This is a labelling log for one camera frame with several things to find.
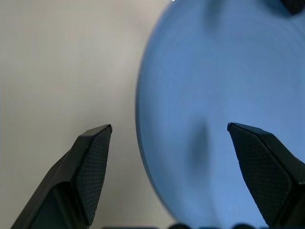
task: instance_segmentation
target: blue plastic lid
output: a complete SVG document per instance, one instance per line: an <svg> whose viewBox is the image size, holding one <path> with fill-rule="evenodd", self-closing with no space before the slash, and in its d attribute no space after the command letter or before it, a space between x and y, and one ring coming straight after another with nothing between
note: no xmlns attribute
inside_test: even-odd
<svg viewBox="0 0 305 229"><path fill-rule="evenodd" d="M193 228L265 222L228 122L273 133L305 161L305 14L279 0L176 0L148 42L136 125L149 179Z"/></svg>

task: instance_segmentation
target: white wall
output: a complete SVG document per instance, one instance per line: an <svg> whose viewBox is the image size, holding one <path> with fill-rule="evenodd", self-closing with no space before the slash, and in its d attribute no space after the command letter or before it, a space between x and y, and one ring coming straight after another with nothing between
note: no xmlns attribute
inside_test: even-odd
<svg viewBox="0 0 305 229"><path fill-rule="evenodd" d="M112 124L92 229L173 220L144 171L134 121L145 43L169 0L0 1L0 222L9 228L87 129Z"/></svg>

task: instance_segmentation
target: textured rubber grip pad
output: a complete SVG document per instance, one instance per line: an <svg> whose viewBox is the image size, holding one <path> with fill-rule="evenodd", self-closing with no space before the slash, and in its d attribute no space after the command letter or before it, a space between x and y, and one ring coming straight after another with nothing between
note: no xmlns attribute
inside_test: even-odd
<svg viewBox="0 0 305 229"><path fill-rule="evenodd" d="M292 182L272 152L260 138L270 134L262 129L229 124L240 170L264 220L274 225L292 190Z"/></svg>
<svg viewBox="0 0 305 229"><path fill-rule="evenodd" d="M89 225L93 223L104 184L111 133L111 128L107 128L94 137L75 176L75 187Z"/></svg>

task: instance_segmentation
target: black object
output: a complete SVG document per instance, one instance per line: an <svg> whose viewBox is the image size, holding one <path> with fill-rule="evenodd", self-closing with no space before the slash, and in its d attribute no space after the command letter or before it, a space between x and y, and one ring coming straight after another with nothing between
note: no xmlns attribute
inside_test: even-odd
<svg viewBox="0 0 305 229"><path fill-rule="evenodd" d="M244 181L270 227L305 226L305 165L271 133L237 123L229 131Z"/></svg>
<svg viewBox="0 0 305 229"><path fill-rule="evenodd" d="M191 228L189 228L185 224L177 223L177 224L170 226L168 229L191 229Z"/></svg>
<svg viewBox="0 0 305 229"><path fill-rule="evenodd" d="M80 135L48 171L11 229L87 229L100 198L111 125Z"/></svg>
<svg viewBox="0 0 305 229"><path fill-rule="evenodd" d="M296 15L305 8L305 0L280 0L291 15Z"/></svg>

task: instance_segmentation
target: blue disc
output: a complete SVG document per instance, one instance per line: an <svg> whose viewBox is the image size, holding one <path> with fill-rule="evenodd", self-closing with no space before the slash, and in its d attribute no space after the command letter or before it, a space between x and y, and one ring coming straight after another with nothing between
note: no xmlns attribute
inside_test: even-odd
<svg viewBox="0 0 305 229"><path fill-rule="evenodd" d="M265 226L226 127L262 128L305 161L304 104L304 13L279 0L174 1L136 96L142 160L169 212L192 228Z"/></svg>

